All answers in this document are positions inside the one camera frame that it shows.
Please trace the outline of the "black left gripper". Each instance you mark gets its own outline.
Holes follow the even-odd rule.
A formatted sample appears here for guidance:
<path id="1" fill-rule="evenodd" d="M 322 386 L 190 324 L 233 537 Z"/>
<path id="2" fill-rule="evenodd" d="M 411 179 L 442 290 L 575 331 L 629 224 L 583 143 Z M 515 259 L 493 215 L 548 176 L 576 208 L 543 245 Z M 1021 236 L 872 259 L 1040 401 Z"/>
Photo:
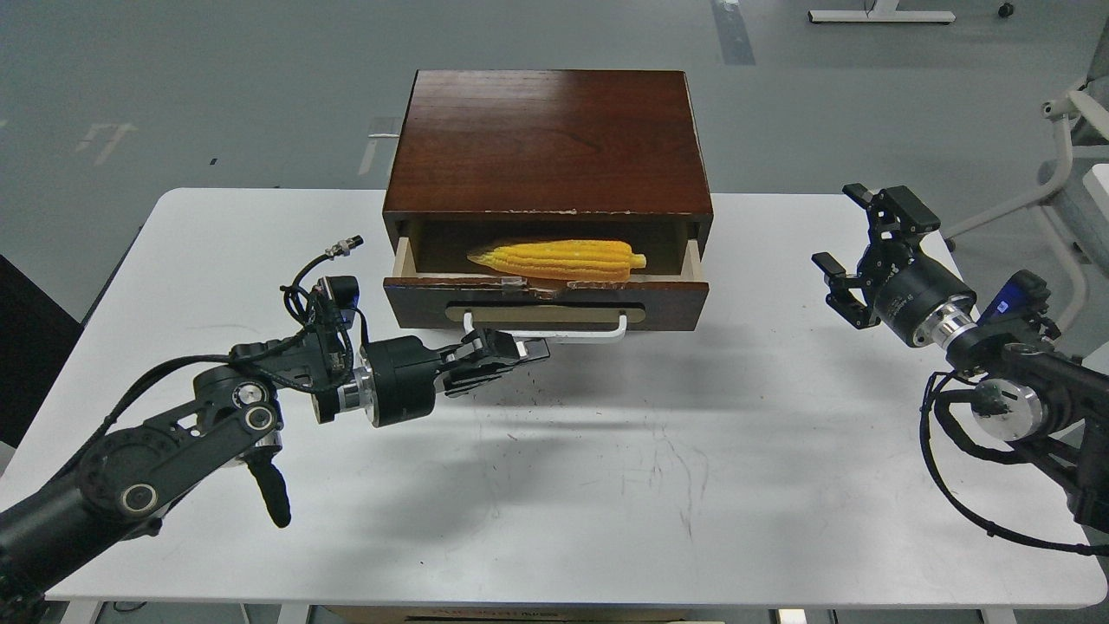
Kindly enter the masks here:
<path id="1" fill-rule="evenodd" d="M 368 342 L 353 371 L 350 407 L 363 408 L 373 427 L 399 424 L 431 413 L 440 372 L 440 393 L 459 396 L 500 379 L 519 365 L 550 359 L 541 337 L 475 328 L 440 352 L 416 336 Z"/>

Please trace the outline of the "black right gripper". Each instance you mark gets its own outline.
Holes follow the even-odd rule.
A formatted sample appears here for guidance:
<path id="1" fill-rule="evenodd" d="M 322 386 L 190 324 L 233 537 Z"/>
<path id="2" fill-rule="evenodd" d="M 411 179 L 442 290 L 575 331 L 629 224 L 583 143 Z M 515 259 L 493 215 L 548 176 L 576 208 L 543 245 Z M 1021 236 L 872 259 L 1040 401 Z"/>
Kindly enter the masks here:
<path id="1" fill-rule="evenodd" d="M 955 337 L 970 330 L 977 296 L 947 266 L 923 257 L 920 241 L 939 231 L 939 217 L 907 186 L 872 192 L 848 183 L 842 192 L 864 209 L 868 222 L 868 245 L 857 268 L 898 272 L 877 289 L 874 308 L 852 293 L 867 285 L 859 274 L 848 274 L 828 252 L 814 253 L 812 262 L 828 287 L 825 303 L 856 330 L 882 321 L 910 348 L 936 344 L 946 350 Z"/>

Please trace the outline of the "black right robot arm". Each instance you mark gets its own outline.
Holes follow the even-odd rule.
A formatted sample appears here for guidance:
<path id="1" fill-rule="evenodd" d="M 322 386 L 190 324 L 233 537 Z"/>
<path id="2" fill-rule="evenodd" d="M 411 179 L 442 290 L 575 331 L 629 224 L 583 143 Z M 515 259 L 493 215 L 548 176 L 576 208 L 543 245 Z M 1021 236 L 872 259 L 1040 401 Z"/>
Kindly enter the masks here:
<path id="1" fill-rule="evenodd" d="M 1032 548 L 1105 556 L 1106 548 L 1025 536 L 986 520 L 955 498 L 930 450 L 937 422 L 963 453 L 996 466 L 1032 466 L 1054 479 L 1078 524 L 1106 530 L 1106 375 L 1054 351 L 1046 282 L 1016 272 L 981 316 L 976 293 L 923 252 L 940 221 L 904 186 L 872 192 L 849 183 L 868 244 L 855 273 L 826 252 L 812 257 L 830 289 L 827 305 L 853 328 L 885 324 L 910 348 L 937 345 L 950 364 L 934 374 L 920 406 L 922 453 L 932 481 L 967 520 Z"/>

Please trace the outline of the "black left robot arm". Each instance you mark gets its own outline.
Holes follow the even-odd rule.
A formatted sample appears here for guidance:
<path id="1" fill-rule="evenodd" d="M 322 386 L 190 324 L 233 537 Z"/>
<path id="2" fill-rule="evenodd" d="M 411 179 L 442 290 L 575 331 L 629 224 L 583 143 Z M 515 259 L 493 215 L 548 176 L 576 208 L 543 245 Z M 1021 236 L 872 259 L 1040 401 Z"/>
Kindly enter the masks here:
<path id="1" fill-rule="evenodd" d="M 40 614 L 48 589 L 112 545 L 157 536 L 170 510 L 225 466 L 246 466 L 269 520 L 288 526 L 288 485 L 274 463 L 281 390 L 307 393 L 321 423 L 363 410 L 384 427 L 431 415 L 439 395 L 468 393 L 549 358 L 541 337 L 491 328 L 442 348 L 416 336 L 373 342 L 355 277 L 302 284 L 362 244 L 338 241 L 282 287 L 296 333 L 152 367 L 55 475 L 4 511 L 3 621 Z"/>

